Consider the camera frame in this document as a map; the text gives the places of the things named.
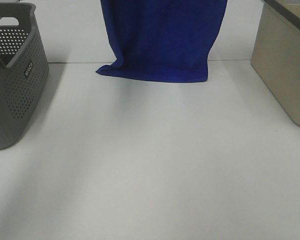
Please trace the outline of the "blue towel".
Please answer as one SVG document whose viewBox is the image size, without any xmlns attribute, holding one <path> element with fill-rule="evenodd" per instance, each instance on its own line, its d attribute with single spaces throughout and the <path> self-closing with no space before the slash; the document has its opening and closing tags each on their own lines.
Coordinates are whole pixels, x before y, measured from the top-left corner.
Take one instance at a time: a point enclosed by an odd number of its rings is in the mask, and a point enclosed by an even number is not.
<svg viewBox="0 0 300 240">
<path fill-rule="evenodd" d="M 208 79 L 208 55 L 224 18 L 224 0 L 103 0 L 112 64 L 98 74 L 165 83 Z"/>
</svg>

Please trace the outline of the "grey perforated laundry basket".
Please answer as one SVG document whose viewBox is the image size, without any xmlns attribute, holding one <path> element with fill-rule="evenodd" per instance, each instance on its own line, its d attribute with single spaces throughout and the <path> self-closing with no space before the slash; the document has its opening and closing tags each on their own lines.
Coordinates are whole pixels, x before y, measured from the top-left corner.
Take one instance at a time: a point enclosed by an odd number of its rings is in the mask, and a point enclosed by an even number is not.
<svg viewBox="0 0 300 240">
<path fill-rule="evenodd" d="M 46 85 L 49 65 L 32 3 L 0 2 L 0 150 L 16 143 Z"/>
</svg>

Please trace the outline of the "beige plastic bin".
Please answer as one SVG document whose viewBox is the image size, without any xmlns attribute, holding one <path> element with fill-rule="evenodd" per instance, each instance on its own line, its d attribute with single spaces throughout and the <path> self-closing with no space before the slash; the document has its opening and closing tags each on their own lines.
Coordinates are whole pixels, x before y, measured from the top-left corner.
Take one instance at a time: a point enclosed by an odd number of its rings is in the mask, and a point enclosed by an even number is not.
<svg viewBox="0 0 300 240">
<path fill-rule="evenodd" d="M 300 126 L 300 0 L 265 0 L 251 65 Z"/>
</svg>

